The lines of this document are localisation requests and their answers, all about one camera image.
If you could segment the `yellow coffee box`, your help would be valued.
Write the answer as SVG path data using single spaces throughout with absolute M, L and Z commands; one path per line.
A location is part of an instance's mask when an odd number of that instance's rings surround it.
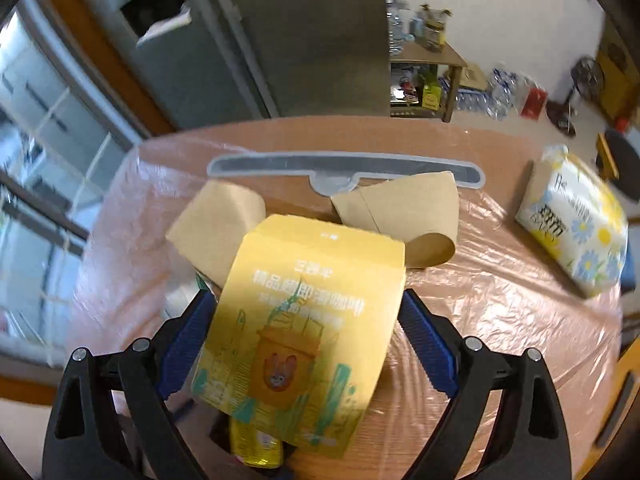
M 378 383 L 405 282 L 398 240 L 268 217 L 233 261 L 194 393 L 296 448 L 342 457 Z

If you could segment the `brown paper cup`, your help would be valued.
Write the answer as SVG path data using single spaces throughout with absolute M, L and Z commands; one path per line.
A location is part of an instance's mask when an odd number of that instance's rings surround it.
M 266 218 L 262 196 L 245 186 L 209 180 L 166 233 L 194 269 L 220 288 L 244 236 Z
M 424 269 L 456 253 L 459 194 L 450 171 L 416 174 L 331 197 L 345 226 L 405 244 L 405 266 Z

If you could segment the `floral tissue pack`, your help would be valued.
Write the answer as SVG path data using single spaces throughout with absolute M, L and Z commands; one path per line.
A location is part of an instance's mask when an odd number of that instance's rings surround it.
M 598 296 L 620 281 L 626 214 L 604 181 L 567 146 L 548 146 L 534 163 L 515 220 L 585 296 Z

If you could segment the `brown paper cup lying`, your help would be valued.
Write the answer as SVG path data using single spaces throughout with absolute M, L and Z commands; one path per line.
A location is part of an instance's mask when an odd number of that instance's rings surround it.
M 345 226 L 405 244 L 405 266 L 424 269 L 456 253 L 459 194 L 450 171 L 416 174 L 331 197 Z

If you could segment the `wooden chair black cushion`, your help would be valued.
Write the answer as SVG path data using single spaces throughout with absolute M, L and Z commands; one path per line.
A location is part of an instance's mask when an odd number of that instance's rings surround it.
M 639 201 L 639 152 L 626 134 L 614 129 L 599 133 L 596 141 L 599 176 L 611 182 L 632 202 Z

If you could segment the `grey plastic strip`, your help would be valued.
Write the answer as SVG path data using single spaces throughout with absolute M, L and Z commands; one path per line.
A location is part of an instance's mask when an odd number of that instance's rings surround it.
M 211 178 L 306 177 L 321 196 L 354 190 L 362 179 L 394 180 L 449 171 L 459 188 L 482 188 L 484 171 L 474 162 L 369 152 L 246 152 L 220 155 L 207 166 Z

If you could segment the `red paper bag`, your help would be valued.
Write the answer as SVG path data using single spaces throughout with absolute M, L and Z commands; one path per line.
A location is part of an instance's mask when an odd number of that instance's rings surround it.
M 548 92 L 544 89 L 530 88 L 520 115 L 531 120 L 538 120 L 547 103 Z

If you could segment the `pack of water bottles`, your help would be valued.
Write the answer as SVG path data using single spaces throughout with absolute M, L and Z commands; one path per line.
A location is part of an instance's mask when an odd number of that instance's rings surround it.
M 493 68 L 486 77 L 488 79 L 486 91 L 475 91 L 459 86 L 456 107 L 458 110 L 483 113 L 492 119 L 503 120 L 514 107 L 520 77 L 516 73 L 498 67 Z

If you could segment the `wooden cabinet with round mirror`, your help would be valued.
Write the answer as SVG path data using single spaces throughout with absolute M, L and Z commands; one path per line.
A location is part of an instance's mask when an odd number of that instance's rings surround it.
M 608 15 L 604 19 L 597 62 L 604 75 L 603 89 L 598 97 L 600 109 L 611 125 L 621 120 L 626 122 L 626 126 L 636 124 L 639 114 L 639 70 Z

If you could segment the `cardboard box on floor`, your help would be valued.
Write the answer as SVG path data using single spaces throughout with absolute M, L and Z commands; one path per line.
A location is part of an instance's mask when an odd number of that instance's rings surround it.
M 488 79 L 480 66 L 475 63 L 469 63 L 462 68 L 460 87 L 475 91 L 486 91 Z

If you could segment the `black standing fan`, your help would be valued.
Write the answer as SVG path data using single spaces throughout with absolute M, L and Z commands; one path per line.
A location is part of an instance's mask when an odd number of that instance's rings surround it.
M 572 85 L 562 102 L 548 101 L 546 113 L 552 125 L 568 138 L 576 136 L 573 126 L 575 107 L 582 101 L 593 101 L 600 96 L 605 76 L 595 58 L 583 56 L 570 70 Z

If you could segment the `small wooden side table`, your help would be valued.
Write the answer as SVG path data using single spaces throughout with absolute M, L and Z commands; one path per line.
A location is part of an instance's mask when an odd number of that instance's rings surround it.
M 465 67 L 449 44 L 433 52 L 418 42 L 405 42 L 390 55 L 390 116 L 450 122 Z

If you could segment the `stainless steel refrigerator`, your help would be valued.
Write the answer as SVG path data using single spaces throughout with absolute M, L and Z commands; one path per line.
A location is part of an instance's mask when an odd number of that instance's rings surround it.
M 179 129 L 384 116 L 385 0 L 86 0 Z

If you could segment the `glass jar with items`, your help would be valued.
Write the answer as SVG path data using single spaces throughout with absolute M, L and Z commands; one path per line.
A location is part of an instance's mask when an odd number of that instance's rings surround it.
M 446 28 L 452 12 L 448 9 L 434 9 L 428 4 L 422 4 L 422 18 L 424 24 L 424 44 L 428 50 L 442 52 L 446 44 Z

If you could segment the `large water bottle with pump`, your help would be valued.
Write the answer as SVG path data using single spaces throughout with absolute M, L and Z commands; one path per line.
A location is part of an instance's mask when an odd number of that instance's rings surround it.
M 410 0 L 386 0 L 388 45 L 390 56 L 399 54 L 408 35 Z

